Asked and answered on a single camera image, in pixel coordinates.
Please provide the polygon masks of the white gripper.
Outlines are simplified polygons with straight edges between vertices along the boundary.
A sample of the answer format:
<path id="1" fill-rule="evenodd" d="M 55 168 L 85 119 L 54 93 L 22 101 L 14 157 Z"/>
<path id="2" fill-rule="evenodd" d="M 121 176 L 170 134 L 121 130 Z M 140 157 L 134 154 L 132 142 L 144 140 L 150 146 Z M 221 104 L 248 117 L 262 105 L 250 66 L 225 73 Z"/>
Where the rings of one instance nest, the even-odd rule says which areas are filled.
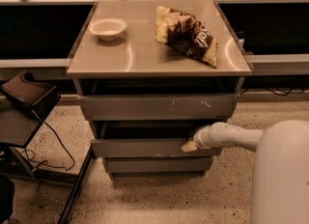
<path id="1" fill-rule="evenodd" d="M 199 149 L 210 149 L 212 147 L 210 139 L 210 126 L 199 128 L 193 135 L 193 140 L 189 139 L 181 145 L 184 153 L 190 153 Z"/>

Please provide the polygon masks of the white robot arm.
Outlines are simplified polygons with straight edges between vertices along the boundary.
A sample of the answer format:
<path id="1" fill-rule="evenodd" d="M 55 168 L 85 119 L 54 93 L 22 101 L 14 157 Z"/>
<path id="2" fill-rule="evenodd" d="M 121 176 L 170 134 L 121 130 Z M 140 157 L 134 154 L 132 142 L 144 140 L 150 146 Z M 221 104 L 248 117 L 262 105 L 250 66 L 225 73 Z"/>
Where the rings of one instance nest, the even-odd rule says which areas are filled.
<path id="1" fill-rule="evenodd" d="M 214 123 L 182 144 L 185 153 L 233 147 L 255 153 L 250 224 L 309 224 L 309 123 L 288 120 L 267 129 Z"/>

